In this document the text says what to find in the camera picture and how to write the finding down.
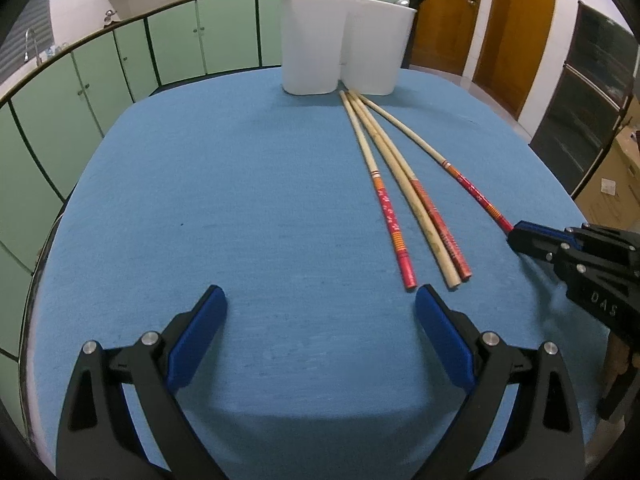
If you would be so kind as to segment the black glass cabinet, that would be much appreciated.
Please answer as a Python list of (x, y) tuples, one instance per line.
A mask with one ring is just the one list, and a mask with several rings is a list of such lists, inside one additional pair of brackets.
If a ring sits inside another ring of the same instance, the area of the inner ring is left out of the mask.
[(638, 42), (622, 25), (578, 3), (567, 58), (529, 146), (568, 194), (574, 194), (623, 116), (631, 95)]

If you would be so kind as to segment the green lower kitchen cabinets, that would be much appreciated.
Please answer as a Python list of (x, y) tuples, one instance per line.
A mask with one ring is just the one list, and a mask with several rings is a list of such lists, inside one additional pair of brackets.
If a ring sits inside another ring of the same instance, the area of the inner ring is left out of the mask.
[(188, 408), (379, 411), (357, 340), (402, 285), (340, 97), (251, 70), (134, 101), (114, 51), (89, 64), (100, 79), (62, 58), (9, 114), (68, 196), (36, 300), (35, 425), (58, 430), (84, 341), (129, 344), (213, 284), (224, 357), (200, 366)]

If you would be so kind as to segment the white double utensil holder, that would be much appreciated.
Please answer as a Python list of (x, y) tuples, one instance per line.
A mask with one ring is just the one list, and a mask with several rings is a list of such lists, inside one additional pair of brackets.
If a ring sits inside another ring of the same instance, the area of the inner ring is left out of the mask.
[(279, 0), (282, 88), (318, 96), (340, 84), (388, 96), (416, 10), (378, 0)]

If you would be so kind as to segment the blue table mat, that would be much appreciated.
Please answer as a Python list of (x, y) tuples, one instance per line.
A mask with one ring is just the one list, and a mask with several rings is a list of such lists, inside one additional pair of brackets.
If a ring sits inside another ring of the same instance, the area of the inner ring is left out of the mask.
[[(483, 102), (402, 72), (376, 98), (445, 155), (511, 222), (584, 217)], [(584, 439), (597, 426), (606, 329), (550, 266), (514, 254), (480, 205), (384, 120), (473, 276), (448, 292), (404, 196), (375, 154), (420, 284), (508, 344), (554, 341)], [(177, 399), (231, 479), (410, 479), (460, 408), (402, 287), (369, 171), (337, 93), (290, 96), (280, 70), (167, 90), (128, 108), (88, 163), (38, 295), (32, 426), (55, 463), (82, 344), (129, 346), (210, 284), (226, 322)]]

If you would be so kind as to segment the wooden door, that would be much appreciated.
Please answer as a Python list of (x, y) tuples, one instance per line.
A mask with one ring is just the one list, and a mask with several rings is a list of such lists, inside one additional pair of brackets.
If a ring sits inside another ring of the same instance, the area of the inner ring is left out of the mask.
[(473, 81), (519, 118), (540, 66), (555, 0), (491, 0)]
[(416, 12), (406, 64), (461, 75), (480, 0), (425, 0)]

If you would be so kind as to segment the red patterned bamboo chopstick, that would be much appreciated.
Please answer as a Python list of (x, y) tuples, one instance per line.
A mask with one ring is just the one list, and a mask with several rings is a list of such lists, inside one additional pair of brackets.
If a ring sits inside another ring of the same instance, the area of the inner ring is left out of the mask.
[(404, 238), (402, 237), (393, 204), (388, 197), (384, 181), (378, 171), (378, 165), (374, 160), (369, 143), (363, 133), (361, 122), (356, 115), (355, 107), (350, 104), (349, 98), (346, 96), (346, 92), (344, 90), (338, 92), (338, 95), (341, 98), (349, 121), (354, 129), (361, 154), (371, 177), (376, 197), (380, 203), (386, 229), (388, 234), (390, 234), (390, 240), (392, 241), (394, 254), (398, 263), (402, 284), (404, 284), (405, 289), (413, 290), (416, 288), (416, 274), (414, 274), (412, 262)]

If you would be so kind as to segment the worn red bamboo chopstick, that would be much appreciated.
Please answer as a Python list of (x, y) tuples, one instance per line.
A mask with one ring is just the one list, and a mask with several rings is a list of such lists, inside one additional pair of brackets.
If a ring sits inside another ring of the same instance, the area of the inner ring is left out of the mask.
[(466, 263), (465, 258), (462, 256), (462, 252), (458, 247), (458, 244), (456, 243), (456, 241), (454, 240), (454, 237), (450, 233), (448, 226), (446, 226), (444, 219), (442, 218), (439, 211), (435, 207), (433, 201), (431, 200), (431, 197), (427, 195), (427, 192), (424, 190), (424, 187), (422, 186), (420, 180), (418, 179), (418, 177), (416, 176), (412, 168), (409, 166), (408, 162), (405, 160), (405, 157), (402, 156), (398, 148), (397, 148), (397, 154), (400, 155), (400, 162), (402, 163), (402, 166), (404, 166), (404, 169), (408, 172), (409, 178), (411, 180), (411, 183), (414, 189), (418, 193), (419, 198), (423, 206), (425, 207), (428, 215), (434, 222), (434, 225), (436, 226), (436, 231), (439, 234), (442, 241), (444, 242), (447, 252), (449, 252), (450, 257), (454, 262), (454, 266), (458, 271), (458, 274), (461, 278), (462, 283), (467, 281), (471, 277), (472, 272), (469, 265)]

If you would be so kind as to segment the chrome sink faucet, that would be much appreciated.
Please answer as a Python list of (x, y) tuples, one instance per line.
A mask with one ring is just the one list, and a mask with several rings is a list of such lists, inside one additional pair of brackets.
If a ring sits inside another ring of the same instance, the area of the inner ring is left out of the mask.
[(35, 31), (32, 28), (26, 29), (24, 39), (24, 63), (27, 64), (29, 61), (35, 61), (36, 66), (40, 66), (42, 59), (40, 58), (40, 49)]

